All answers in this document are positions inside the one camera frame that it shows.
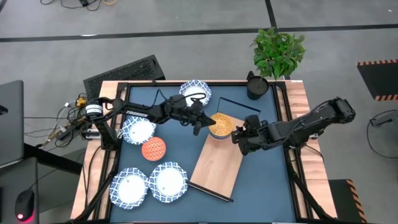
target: blue and white bowl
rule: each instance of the blue and white bowl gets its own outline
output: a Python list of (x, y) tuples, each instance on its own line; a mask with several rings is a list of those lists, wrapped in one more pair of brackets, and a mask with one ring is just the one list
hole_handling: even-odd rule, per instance
[(122, 128), (122, 136), (126, 142), (131, 144), (144, 144), (154, 137), (156, 124), (146, 118), (131, 116)]
[[(188, 96), (194, 93), (206, 94), (206, 98), (200, 100), (203, 103), (203, 106), (205, 106), (209, 102), (211, 97), (211, 89), (205, 82), (200, 80), (190, 80), (189, 82), (182, 84), (179, 93), (180, 95), (184, 96)], [(203, 95), (194, 95), (187, 97), (185, 99), (187, 101), (187, 106), (191, 106), (193, 104), (191, 98), (202, 98), (202, 97)]]
[(113, 177), (109, 188), (111, 202), (123, 209), (138, 207), (147, 195), (148, 177), (137, 168), (125, 168)]
[(176, 162), (165, 162), (157, 166), (150, 175), (149, 188), (157, 200), (170, 203), (187, 191), (187, 180), (187, 172)]

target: orange trivet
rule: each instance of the orange trivet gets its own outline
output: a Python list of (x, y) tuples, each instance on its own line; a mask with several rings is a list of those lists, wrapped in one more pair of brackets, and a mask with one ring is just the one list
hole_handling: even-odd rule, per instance
[(166, 144), (161, 138), (153, 137), (142, 145), (142, 155), (149, 161), (158, 161), (166, 153)]

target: black cup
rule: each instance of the black cup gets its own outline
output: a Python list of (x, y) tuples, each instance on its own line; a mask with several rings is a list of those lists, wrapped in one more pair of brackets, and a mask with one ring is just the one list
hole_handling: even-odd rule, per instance
[(260, 76), (251, 77), (246, 86), (248, 88), (248, 97), (251, 100), (258, 100), (269, 89), (268, 81)]

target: floor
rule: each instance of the floor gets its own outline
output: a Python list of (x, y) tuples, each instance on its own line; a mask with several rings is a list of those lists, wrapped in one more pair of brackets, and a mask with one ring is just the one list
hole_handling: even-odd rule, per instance
[[(82, 80), (151, 54), (169, 80), (242, 79), (256, 69), (249, 47), (256, 36), (253, 30), (275, 21), (279, 28), (305, 35), (307, 52), (292, 79), (304, 81), (310, 105), (340, 96), (357, 112), (352, 123), (332, 125), (320, 138), (328, 177), (354, 181), (369, 222), (395, 223), (398, 162), (370, 150), (366, 125), (379, 112), (397, 109), (398, 103), (375, 102), (356, 62), (398, 58), (398, 2), (270, 0), (269, 13), (267, 1), (118, 0), (90, 12), (62, 8), (59, 0), (47, 6), (39, 0), (0, 0), (0, 83), (24, 81), (25, 116), (55, 116), (65, 102), (84, 92)], [(79, 5), (77, 0), (63, 3)], [(195, 32), (184, 35), (188, 30)], [(93, 34), (97, 36), (90, 40), (81, 36)], [(25, 130), (51, 128), (53, 122), (26, 120)], [(369, 138), (380, 153), (398, 156), (392, 133), (396, 131), (389, 125), (371, 128)], [(32, 145), (44, 140), (25, 139)], [(52, 152), (77, 159), (85, 145), (77, 138)], [(49, 168), (39, 171), (41, 176)], [(68, 220), (72, 209), (78, 177), (54, 174), (40, 181), (41, 223)]]

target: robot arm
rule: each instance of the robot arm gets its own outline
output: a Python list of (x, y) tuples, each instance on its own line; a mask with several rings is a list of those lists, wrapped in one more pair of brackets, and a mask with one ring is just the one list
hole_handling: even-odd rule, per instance
[[(202, 111), (203, 105), (199, 99), (191, 107), (187, 107), (186, 96), (175, 95), (163, 101), (159, 105), (152, 106), (139, 105), (137, 103), (125, 102), (120, 99), (111, 100), (109, 98), (97, 98), (86, 106), (87, 120), (95, 124), (101, 134), (101, 145), (103, 149), (115, 150), (117, 148), (116, 131), (109, 127), (108, 120), (117, 114), (128, 114), (147, 118), (150, 122), (164, 124), (170, 119), (180, 121), (181, 125), (194, 126), (193, 134), (198, 135), (201, 128), (215, 124), (211, 118)], [(112, 109), (103, 115), (102, 105), (112, 104)]]
[(308, 114), (291, 121), (268, 124), (257, 115), (245, 118), (243, 127), (232, 132), (232, 142), (239, 144), (243, 155), (260, 148), (272, 149), (280, 145), (302, 147), (312, 134), (321, 135), (330, 124), (345, 124), (354, 120), (355, 111), (347, 100), (328, 100)]

